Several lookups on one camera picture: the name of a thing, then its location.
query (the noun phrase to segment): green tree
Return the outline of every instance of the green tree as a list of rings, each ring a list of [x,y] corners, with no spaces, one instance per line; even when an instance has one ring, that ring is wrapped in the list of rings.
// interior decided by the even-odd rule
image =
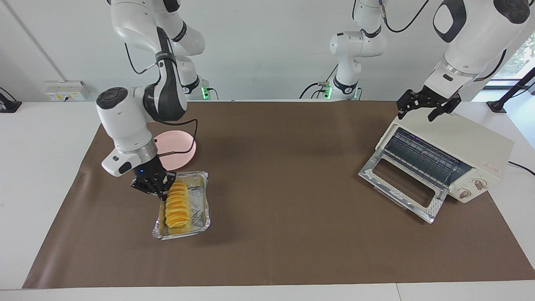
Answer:
[[[520,46],[511,59],[496,73],[495,78],[512,78],[535,56],[535,33]]]

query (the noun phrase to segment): wall socket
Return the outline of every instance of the wall socket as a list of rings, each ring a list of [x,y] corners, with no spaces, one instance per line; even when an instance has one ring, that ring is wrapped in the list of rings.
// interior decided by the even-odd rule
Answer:
[[[87,101],[89,91],[81,81],[45,81],[45,94],[50,101]]]

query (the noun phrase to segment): green indicator light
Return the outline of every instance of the green indicator light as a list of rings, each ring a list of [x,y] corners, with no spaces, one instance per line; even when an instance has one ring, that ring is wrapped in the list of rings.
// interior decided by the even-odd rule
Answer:
[[[202,96],[203,96],[203,98],[204,98],[205,100],[208,99],[208,98],[210,98],[210,94],[208,94],[208,91],[206,90],[206,88],[201,87],[201,89],[202,89]]]
[[[329,87],[327,94],[325,94],[326,99],[331,99],[331,94],[333,93],[333,88]]]
[[[361,88],[357,88],[357,92],[355,92],[355,96],[353,96],[353,100],[357,100],[357,99],[360,99],[362,96],[362,89]]]

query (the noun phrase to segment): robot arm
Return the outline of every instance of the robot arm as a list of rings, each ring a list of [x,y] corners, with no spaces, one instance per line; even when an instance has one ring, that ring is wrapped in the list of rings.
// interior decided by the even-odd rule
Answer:
[[[208,94],[206,88],[209,84],[197,74],[192,60],[187,58],[203,53],[206,44],[202,34],[188,26],[178,14],[180,4],[180,0],[155,1],[156,23],[171,37],[173,54],[176,55],[178,74],[186,99],[206,99]]]
[[[164,19],[164,13],[158,9],[174,8],[173,3],[179,4],[176,0],[111,1],[115,33],[127,44],[153,53],[160,77],[146,88],[108,89],[99,95],[96,102],[102,125],[115,145],[102,162],[103,168],[116,177],[134,170],[136,179],[132,187],[157,194],[161,199],[173,183],[174,174],[162,167],[147,122],[178,121],[187,109],[172,44],[166,30],[157,23],[158,17]],[[167,24],[167,30],[171,31],[170,21],[178,19],[172,16],[168,18],[161,23]],[[200,50],[188,47],[185,41],[186,35],[183,35],[179,42],[186,46],[182,47],[184,51],[194,53]]]
[[[459,90],[470,85],[516,38],[530,16],[527,0],[444,0],[433,18],[436,33],[449,43],[444,57],[415,93],[398,100],[399,118],[421,107],[435,108],[433,121],[461,102]]]
[[[338,59],[337,73],[330,81],[331,98],[353,99],[362,70],[357,58],[380,56],[386,50],[387,40],[381,34],[383,19],[378,0],[358,0],[354,17],[362,30],[338,33],[331,38],[331,53]]]

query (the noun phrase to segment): white table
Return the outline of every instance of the white table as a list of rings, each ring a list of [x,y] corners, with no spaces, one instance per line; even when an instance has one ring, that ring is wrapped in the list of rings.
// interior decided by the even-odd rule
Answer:
[[[511,160],[535,170],[535,150],[507,115],[484,103],[457,112],[514,140]],[[0,300],[535,300],[535,281],[20,290],[99,123],[90,102],[24,103],[0,115]],[[491,195],[535,266],[535,178],[507,167]]]

